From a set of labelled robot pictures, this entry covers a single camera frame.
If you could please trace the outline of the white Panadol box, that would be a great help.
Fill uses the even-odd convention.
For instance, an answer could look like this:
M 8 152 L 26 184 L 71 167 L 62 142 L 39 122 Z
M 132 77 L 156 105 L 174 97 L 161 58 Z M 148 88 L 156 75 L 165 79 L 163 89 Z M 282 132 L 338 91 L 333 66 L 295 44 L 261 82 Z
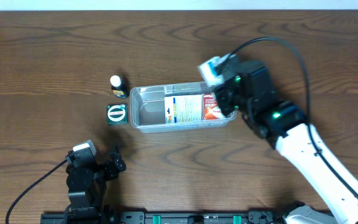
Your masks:
M 212 57 L 198 66 L 198 70 L 209 87 L 218 86 L 224 83 L 223 76 L 217 72 L 217 67 L 223 62 L 219 56 Z

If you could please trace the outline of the red and white box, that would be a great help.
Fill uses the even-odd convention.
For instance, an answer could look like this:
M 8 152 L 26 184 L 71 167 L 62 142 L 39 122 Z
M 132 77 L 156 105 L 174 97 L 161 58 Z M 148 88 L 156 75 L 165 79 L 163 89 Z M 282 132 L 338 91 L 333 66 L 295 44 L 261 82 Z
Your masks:
M 203 120 L 224 119 L 217 101 L 212 94 L 203 95 Z

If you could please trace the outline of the clear plastic container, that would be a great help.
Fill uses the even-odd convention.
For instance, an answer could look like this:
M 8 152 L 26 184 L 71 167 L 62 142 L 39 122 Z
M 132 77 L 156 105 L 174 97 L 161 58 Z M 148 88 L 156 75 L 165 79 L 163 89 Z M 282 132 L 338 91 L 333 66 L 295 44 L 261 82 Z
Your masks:
M 205 82 L 135 87 L 130 93 L 131 125 L 142 133 L 217 128 L 224 116 Z

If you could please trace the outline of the small dark bottle white cap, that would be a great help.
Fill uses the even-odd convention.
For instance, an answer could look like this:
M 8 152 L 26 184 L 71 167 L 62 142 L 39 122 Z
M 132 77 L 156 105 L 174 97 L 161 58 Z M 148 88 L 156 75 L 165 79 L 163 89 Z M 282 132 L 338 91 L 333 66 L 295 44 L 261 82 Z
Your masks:
M 111 90 L 118 98 L 128 98 L 129 89 L 125 79 L 119 75 L 113 75 L 110 79 Z

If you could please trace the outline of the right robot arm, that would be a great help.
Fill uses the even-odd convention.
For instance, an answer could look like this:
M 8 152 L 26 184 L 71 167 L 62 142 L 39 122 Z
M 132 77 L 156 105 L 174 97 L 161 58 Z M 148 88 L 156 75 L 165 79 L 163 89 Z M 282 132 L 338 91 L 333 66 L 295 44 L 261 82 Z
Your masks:
M 358 223 L 358 180 L 325 145 L 305 113 L 279 98 L 263 62 L 240 62 L 227 54 L 198 69 L 221 113 L 240 111 L 248 127 L 299 170 L 331 212 L 301 205 L 282 216 L 284 223 Z

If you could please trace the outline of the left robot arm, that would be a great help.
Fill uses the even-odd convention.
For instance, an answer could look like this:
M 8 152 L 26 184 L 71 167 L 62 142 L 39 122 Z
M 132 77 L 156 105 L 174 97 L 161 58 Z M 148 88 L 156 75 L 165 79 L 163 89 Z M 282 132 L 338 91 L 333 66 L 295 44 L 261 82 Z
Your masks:
M 68 153 L 66 183 L 70 204 L 64 211 L 63 223 L 117 222 L 113 208 L 104 204 L 106 183 L 117 179 L 126 164 L 116 147 L 109 156 L 99 164 L 89 146 Z

